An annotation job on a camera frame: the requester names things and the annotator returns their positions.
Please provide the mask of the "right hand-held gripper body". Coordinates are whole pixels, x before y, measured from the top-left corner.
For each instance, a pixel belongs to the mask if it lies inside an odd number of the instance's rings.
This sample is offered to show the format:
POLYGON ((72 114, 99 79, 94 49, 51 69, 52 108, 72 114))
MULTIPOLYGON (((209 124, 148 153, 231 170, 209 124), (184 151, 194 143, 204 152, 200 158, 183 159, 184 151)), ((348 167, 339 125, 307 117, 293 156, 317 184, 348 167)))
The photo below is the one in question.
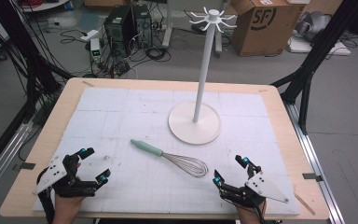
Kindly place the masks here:
POLYGON ((290 202, 283 191, 262 172, 248 179, 243 187, 226 184, 225 179, 219 176, 219 195, 224 200, 229 200, 245 207, 257 207, 266 199, 280 203, 290 202))

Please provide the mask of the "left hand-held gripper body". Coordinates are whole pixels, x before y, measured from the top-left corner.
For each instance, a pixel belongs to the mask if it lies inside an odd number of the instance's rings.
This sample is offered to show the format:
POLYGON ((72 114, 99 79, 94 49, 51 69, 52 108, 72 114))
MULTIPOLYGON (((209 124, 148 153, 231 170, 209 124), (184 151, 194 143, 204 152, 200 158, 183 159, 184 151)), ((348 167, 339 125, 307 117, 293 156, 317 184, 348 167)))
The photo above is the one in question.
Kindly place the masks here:
POLYGON ((76 174, 81 159, 73 155, 56 157, 36 179, 36 195, 42 204, 48 223, 55 215, 55 195, 61 197, 93 197, 97 191, 97 181, 83 181, 76 174))

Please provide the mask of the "whisk with green handle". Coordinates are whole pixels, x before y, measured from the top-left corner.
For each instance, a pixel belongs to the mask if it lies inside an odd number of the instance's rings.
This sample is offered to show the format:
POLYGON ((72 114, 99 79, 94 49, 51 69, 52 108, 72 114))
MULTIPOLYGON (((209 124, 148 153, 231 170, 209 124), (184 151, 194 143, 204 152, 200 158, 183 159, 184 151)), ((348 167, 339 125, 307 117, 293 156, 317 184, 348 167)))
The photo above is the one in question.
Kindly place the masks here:
POLYGON ((209 172, 209 168, 208 168, 207 164, 200 159, 170 154, 170 153, 164 152, 160 148, 151 146, 151 145, 147 144, 146 142, 143 142, 140 140, 131 139, 131 143, 143 151, 146 151, 146 152, 151 153, 158 157, 165 158, 166 160, 172 162, 178 168, 180 168, 181 170, 183 170, 184 172, 186 172, 187 174, 189 174, 193 177, 201 178, 201 177, 206 176, 209 172))

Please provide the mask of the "white hook rack stand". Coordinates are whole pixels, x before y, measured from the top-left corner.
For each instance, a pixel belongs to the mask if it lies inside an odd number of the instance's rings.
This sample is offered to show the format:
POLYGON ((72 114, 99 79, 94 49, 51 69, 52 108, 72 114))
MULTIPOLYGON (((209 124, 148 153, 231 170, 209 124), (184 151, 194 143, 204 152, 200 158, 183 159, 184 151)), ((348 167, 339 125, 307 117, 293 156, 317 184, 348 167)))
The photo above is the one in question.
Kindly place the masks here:
POLYGON ((220 24, 228 27, 227 21, 234 18, 224 17, 224 10, 203 8, 205 15, 192 15, 200 18, 200 21, 193 21, 193 24, 206 23, 203 30, 206 32, 202 62, 200 68, 200 80, 198 84, 197 98, 195 102, 184 102, 175 106, 168 118, 168 123, 173 135, 182 142, 190 145, 205 145, 211 143, 221 133, 222 122, 218 112, 202 102, 206 77, 208 74, 213 39, 215 31, 222 33, 220 24))

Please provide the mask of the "person's right hand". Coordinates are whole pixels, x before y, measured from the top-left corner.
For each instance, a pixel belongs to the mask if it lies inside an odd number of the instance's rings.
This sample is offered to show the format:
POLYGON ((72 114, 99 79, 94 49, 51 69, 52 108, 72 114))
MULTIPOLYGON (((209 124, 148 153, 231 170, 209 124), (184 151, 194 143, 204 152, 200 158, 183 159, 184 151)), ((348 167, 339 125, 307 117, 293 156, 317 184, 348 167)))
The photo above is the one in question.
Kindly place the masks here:
POLYGON ((267 202, 262 202, 258 205, 258 208, 244 207, 239 204, 235 204, 237 214, 241 224, 265 224, 265 211, 267 202))

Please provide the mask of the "person's left hand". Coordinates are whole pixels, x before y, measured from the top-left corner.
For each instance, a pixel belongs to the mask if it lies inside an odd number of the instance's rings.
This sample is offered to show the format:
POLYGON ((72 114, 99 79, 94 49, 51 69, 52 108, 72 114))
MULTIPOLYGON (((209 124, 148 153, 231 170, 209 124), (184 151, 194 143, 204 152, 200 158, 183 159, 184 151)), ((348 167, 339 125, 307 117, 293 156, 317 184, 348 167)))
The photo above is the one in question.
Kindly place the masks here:
POLYGON ((84 197, 65 198, 55 195, 55 215, 52 224, 73 224, 84 197))

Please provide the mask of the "black tape piece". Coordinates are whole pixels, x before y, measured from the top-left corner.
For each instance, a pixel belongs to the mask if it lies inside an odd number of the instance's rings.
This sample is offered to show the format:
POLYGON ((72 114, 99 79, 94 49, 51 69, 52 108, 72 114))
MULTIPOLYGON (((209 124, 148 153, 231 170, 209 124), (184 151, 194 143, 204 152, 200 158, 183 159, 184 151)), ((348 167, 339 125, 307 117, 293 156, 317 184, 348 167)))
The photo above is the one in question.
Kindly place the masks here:
POLYGON ((302 174, 304 179, 312 179, 316 182, 324 181, 323 177, 321 175, 316 175, 315 173, 304 173, 302 174))
POLYGON ((35 167, 35 163, 30 163, 30 162, 21 162, 21 163, 16 163, 13 165, 12 170, 13 171, 20 171, 22 169, 25 170, 33 170, 35 167))

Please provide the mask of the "wooden table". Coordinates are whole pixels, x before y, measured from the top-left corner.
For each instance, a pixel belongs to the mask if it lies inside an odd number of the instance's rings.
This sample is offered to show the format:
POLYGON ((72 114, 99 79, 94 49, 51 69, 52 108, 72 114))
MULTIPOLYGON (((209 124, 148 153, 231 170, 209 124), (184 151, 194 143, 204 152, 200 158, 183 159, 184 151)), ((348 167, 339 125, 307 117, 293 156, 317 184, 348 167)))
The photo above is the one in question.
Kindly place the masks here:
MULTIPOLYGON (((53 150, 58 146, 64 132, 64 128, 73 115, 80 96, 87 88, 98 87, 108 89, 136 89, 136 90, 160 90, 160 91, 194 91, 196 82, 163 81, 163 80, 134 80, 134 79, 97 79, 80 78, 70 79, 63 88, 62 93, 53 107, 48 120, 36 138, 28 158, 30 163, 35 163, 33 170, 20 170, 14 180, 11 189, 0 207, 2 217, 42 217, 42 212, 32 209, 36 197, 31 194, 31 188, 35 186, 38 174, 48 165, 48 159, 53 155, 53 150)), ((282 153, 283 162, 288 169, 289 177, 294 185, 305 190, 313 199, 313 208, 316 215, 312 216, 299 203, 300 214, 297 216, 285 216, 281 219, 303 221, 326 221, 329 219, 327 204, 322 195, 319 184, 312 179, 304 179, 302 174, 312 173, 310 164, 305 156, 295 128, 285 109, 278 90, 270 85, 233 84, 233 83, 207 83, 206 91, 249 93, 257 94, 264 100, 272 129, 277 137, 277 143, 282 153)))

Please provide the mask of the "white foam mat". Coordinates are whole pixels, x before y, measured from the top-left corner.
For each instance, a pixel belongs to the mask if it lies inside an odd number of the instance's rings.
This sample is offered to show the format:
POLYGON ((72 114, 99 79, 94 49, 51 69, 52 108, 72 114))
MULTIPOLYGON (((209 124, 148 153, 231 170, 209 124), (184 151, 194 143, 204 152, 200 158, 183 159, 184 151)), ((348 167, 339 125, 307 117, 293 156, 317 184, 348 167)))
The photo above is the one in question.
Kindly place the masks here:
POLYGON ((267 201, 267 215, 296 216, 299 207, 285 169, 263 98, 257 94, 207 92, 203 96, 220 115, 222 132, 211 143, 193 146, 177 139, 168 117, 190 102, 192 91, 87 88, 64 131, 56 154, 94 148, 78 174, 91 180, 106 169, 110 178, 95 196, 83 202, 85 212, 134 214, 233 215, 213 183, 217 170, 229 185, 241 187, 247 173, 235 156, 247 157, 289 198, 267 201), (137 148, 140 140, 164 152, 204 161, 209 172, 193 177, 163 157, 137 148))

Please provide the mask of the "white device with green display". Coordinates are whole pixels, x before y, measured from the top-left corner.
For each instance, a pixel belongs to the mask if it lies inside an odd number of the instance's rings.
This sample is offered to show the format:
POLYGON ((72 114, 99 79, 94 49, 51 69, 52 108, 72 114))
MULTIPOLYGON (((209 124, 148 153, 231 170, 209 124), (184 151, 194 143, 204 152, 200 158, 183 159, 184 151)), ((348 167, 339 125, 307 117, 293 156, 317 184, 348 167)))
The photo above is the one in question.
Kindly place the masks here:
POLYGON ((99 62, 102 57, 101 42, 99 38, 92 38, 89 42, 90 57, 94 62, 99 62))

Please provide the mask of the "large black computer tower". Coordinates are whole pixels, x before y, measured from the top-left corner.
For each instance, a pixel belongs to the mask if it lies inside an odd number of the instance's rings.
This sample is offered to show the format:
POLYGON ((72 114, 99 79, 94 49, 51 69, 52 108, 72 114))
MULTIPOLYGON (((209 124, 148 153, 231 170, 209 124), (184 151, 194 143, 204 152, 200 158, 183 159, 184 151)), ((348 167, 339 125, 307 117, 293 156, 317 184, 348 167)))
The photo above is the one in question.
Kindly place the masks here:
POLYGON ((104 29, 114 56, 128 57, 135 36, 131 6, 115 6, 105 19, 104 29))

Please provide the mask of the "large cardboard box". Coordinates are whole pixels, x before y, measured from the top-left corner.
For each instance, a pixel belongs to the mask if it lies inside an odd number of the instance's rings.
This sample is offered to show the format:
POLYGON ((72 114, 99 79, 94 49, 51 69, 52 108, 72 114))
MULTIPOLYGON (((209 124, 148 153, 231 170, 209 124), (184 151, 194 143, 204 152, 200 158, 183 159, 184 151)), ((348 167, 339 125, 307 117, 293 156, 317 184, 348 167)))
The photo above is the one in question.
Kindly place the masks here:
POLYGON ((286 0, 230 0, 238 17, 232 46, 241 57, 282 53, 305 4, 286 0))

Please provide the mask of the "white flat board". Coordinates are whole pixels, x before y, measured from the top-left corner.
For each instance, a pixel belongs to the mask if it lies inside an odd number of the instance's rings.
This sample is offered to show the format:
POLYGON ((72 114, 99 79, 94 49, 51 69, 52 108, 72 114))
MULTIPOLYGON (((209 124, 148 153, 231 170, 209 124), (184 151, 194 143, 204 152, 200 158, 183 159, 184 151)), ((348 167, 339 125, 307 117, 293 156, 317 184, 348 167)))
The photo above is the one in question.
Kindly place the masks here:
MULTIPOLYGON (((312 50, 312 45, 304 38, 291 36, 287 41, 287 49, 292 53, 310 53, 312 50)), ((321 49, 328 49, 328 56, 349 56, 351 54, 351 51, 340 41, 336 42, 331 48, 326 45, 322 45, 321 49)))

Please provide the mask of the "round white table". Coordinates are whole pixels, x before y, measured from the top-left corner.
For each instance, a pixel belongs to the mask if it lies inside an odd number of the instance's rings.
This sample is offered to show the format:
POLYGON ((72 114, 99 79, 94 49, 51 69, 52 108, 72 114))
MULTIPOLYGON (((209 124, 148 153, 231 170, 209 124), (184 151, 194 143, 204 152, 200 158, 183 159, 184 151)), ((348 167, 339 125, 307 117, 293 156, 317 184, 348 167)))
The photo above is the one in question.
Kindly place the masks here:
POLYGON ((53 9, 55 7, 62 7, 68 1, 69 0, 58 0, 57 2, 48 2, 47 0, 43 0, 41 4, 36 4, 35 6, 18 5, 18 9, 23 12, 37 12, 53 9))

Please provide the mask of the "black metal frame stand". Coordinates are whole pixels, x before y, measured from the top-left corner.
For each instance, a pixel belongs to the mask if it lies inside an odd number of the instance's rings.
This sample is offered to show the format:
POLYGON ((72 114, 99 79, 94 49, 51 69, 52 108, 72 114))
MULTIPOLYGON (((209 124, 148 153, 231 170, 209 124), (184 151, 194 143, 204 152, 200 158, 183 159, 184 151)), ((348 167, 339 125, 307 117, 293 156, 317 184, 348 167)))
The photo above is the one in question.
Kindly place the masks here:
POLYGON ((304 62, 292 74, 272 83, 276 88, 288 84, 281 98, 289 105, 293 105, 297 96, 301 95, 298 124, 304 134, 308 133, 307 115, 312 78, 328 53, 328 49, 322 50, 321 46, 331 48, 357 15, 358 0, 343 0, 304 62))
POLYGON ((53 94, 61 88, 53 74, 65 79, 70 79, 73 75, 42 56, 11 0, 0 0, 0 24, 9 36, 9 42, 6 42, 0 34, 0 43, 17 72, 26 78, 27 101, 23 109, 24 119, 29 120, 36 111, 39 97, 53 94))

